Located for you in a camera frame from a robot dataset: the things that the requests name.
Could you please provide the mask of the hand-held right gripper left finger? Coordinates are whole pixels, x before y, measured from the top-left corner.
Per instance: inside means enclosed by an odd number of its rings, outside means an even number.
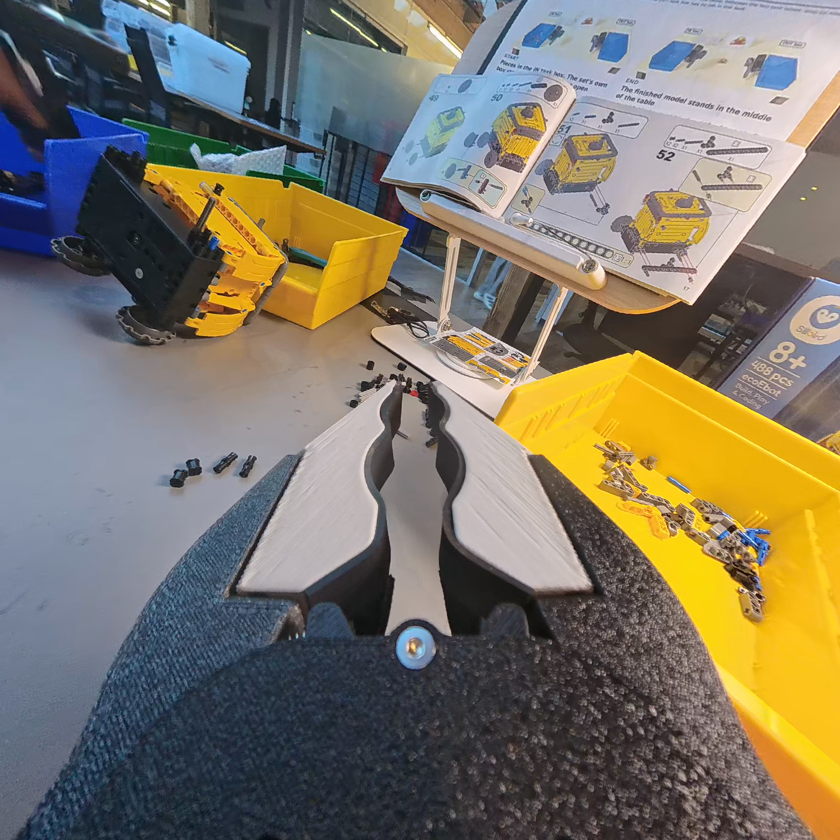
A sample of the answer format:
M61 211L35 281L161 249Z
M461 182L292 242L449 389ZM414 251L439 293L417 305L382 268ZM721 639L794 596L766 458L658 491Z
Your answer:
M390 381L300 452L239 573L238 594L315 601L378 554L389 574L382 488L402 407L402 386Z

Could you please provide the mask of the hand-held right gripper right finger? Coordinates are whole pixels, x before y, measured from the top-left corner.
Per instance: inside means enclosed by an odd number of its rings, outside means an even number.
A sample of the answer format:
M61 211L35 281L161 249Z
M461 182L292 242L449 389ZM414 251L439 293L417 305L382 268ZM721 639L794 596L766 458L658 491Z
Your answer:
M457 554L525 596L593 593L529 451L446 385L429 387L427 407Z

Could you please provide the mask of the small red black parts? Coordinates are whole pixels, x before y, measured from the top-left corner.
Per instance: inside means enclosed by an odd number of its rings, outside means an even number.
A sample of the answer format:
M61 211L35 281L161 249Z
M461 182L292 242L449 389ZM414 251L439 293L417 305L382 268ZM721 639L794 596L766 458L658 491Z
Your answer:
M401 386L403 394L411 397L415 400L415 402L422 406L421 419L423 422L423 427L425 428L427 433L425 446L426 448L435 447L438 441L438 433L435 432L433 429L433 420L429 408L431 383L429 381L414 380L411 377L404 375L404 373L402 372L390 374L388 377L388 382L396 382L397 384L399 384L399 386ZM355 393L355 395L352 395L350 399L345 403L345 405L350 409L358 407L360 404L371 399L373 394L380 391L385 386L385 384L387 384L387 382L385 381L385 375L383 373L379 373L370 378L369 380L362 381L359 385L357 393Z

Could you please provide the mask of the yellow toy block robot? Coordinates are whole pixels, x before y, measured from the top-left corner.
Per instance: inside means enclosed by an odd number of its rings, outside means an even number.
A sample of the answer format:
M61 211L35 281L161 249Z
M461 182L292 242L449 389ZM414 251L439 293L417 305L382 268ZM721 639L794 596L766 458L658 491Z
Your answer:
M133 303L117 313L132 340L161 345L197 308L223 264L223 250L206 226L195 238L176 210L144 184L147 160L109 146L91 174L77 216L77 234L55 238L54 255L78 273L114 276Z

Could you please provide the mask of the grey metal axle rod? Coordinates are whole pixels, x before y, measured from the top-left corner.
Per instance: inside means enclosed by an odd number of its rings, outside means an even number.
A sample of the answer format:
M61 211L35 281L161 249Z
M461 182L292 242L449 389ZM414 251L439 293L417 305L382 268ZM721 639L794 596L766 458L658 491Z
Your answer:
M200 182L199 187L205 195L206 203L194 226L193 234L195 238L200 238L203 235L208 219L212 211L215 209L218 199L224 193L224 187L221 183L216 183L215 185L210 186L206 182Z

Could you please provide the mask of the grey desk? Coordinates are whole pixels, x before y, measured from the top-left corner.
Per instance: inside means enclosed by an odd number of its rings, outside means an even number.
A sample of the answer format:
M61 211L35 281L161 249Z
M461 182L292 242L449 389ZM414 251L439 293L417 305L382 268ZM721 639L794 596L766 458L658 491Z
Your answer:
M530 455L594 584L441 633L434 457L395 465L384 555L322 599L237 593L300 452L351 409L381 321L127 341L114 285L2 275L2 833L17 838L609 838L645 833L643 693L607 642L644 559ZM220 475L213 466L231 452ZM250 476L238 472L249 455ZM199 458L200 476L170 487Z

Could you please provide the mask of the yellow plastic bin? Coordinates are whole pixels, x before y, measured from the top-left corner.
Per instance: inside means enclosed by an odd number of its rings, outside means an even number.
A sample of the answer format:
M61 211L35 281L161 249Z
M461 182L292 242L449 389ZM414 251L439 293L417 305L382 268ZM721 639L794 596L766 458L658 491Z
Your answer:
M263 311L315 329L385 287L406 229L307 187L247 175L147 164L144 184L192 225L207 201L200 182L224 193L206 223L223 264L183 325L196 336L224 337ZM325 269L290 264L280 245L328 261Z
M497 424L545 456L624 530L703 637L767 769L818 838L838 838L838 457L642 353L513 391ZM708 501L766 529L763 620L684 533L655 535L638 505L601 489L607 440L654 469L638 482L672 505Z

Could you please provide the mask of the yellow grey sticker sheet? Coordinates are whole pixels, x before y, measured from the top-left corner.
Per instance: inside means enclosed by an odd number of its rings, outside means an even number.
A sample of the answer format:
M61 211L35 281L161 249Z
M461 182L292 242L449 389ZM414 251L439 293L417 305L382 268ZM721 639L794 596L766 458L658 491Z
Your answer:
M437 353L455 361L466 371L503 385L515 383L531 363L525 353L478 328L441 332L428 343Z

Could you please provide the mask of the white stand pole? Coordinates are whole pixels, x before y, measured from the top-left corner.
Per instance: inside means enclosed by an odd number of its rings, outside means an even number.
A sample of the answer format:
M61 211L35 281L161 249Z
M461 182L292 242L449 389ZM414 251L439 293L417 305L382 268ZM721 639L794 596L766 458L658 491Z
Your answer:
M525 384L535 372L539 364L542 352L545 348L545 345L550 338L552 330L558 320L558 317L564 309L564 306L570 294L571 290L567 287L561 287L556 284L553 286L553 290L550 293L549 298L547 300L547 303L550 304L550 307L545 313L545 318L543 320L541 332L539 334L537 342L534 345L527 366L518 374L518 377L515 381L517 385Z
M442 335L452 329L452 322L449 315L455 291L455 281L457 279L460 245L460 237L454 234L447 235L447 254L444 266L444 281L440 293L436 335Z

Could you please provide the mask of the loose metal parts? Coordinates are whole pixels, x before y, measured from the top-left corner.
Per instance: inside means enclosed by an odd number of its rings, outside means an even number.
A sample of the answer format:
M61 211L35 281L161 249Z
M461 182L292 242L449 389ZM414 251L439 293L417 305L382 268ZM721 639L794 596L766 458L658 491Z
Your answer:
M665 479L687 500L674 502L652 491L638 471L655 473L659 466L655 454L638 457L629 444L613 438L594 444L594 448L602 457L603 478L598 487L618 499L621 511L645 519L654 538L664 541L682 535L719 563L737 586L743 617L761 624L766 605L761 573L772 552L771 530L741 524L714 502L694 497L674 476Z

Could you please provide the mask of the beige book stand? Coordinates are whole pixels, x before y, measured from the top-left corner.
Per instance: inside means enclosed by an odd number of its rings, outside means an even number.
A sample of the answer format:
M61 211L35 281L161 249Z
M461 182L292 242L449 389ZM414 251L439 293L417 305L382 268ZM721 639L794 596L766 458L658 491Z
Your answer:
M695 302L838 104L838 2L523 2L385 170L410 213L620 312Z

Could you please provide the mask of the blue printed cardboard box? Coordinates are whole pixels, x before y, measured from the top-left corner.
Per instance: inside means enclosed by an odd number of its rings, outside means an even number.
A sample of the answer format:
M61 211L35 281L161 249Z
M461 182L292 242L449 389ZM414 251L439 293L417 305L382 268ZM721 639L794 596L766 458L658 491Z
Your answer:
M839 429L839 285L810 279L713 387L818 443Z

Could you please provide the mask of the white plastic bag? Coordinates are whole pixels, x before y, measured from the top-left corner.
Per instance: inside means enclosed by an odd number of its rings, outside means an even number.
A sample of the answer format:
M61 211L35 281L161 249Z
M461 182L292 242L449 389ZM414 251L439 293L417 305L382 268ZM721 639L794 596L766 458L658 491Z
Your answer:
M199 170L220 174L247 175L257 172L267 175L282 175L286 163L285 145L267 150L247 151L243 154L204 153L197 143L190 146L190 154Z

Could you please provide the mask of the green plastic bin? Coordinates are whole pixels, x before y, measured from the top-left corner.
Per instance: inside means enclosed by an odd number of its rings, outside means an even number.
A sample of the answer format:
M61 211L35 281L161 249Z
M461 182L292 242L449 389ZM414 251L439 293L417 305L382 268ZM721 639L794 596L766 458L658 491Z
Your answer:
M171 165L184 169L199 170L190 154L190 146L198 144L201 152L243 154L249 150L241 145L231 145L221 140L211 140L202 136L185 133L175 129L166 129L150 123L123 119L128 128L148 134L147 161L155 165ZM249 171L247 176L280 181L284 186L297 184L316 193L324 194L324 181L315 175L300 171L287 162L282 175L267 175Z

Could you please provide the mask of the open instruction booklet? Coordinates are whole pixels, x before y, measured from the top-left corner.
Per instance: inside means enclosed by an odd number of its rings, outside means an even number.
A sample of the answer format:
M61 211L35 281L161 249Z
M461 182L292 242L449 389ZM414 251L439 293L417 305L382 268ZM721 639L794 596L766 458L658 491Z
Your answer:
M537 73L443 75L383 181L438 224L583 287L615 275L694 303L803 148L582 97Z

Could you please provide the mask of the blue plastic bin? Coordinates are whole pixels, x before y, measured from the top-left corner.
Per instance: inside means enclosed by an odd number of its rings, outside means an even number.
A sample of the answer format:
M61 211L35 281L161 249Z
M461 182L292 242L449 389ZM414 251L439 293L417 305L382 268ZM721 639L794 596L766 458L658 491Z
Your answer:
M33 196L1 195L1 247L52 256L53 238L74 235L81 201L91 174L107 147L146 155L150 135L97 114L69 108L78 139L48 140L44 160L38 162L18 131L1 117L2 170L16 175L39 172L43 189Z

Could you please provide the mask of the white machine box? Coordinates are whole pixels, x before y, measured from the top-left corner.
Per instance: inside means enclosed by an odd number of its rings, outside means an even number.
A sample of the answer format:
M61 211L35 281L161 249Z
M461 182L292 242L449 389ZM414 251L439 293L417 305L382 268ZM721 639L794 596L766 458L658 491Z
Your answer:
M129 28L146 32L168 92L241 114L249 59L183 23L171 21L165 13L172 10L168 2L101 2L105 32L121 49L131 51Z

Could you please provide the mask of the white printed paper sheet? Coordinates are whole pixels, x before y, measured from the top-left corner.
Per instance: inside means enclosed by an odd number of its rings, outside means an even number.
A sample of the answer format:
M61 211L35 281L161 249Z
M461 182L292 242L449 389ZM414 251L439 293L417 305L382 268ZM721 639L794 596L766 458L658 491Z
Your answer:
M521 2L485 69L805 148L838 111L839 5Z

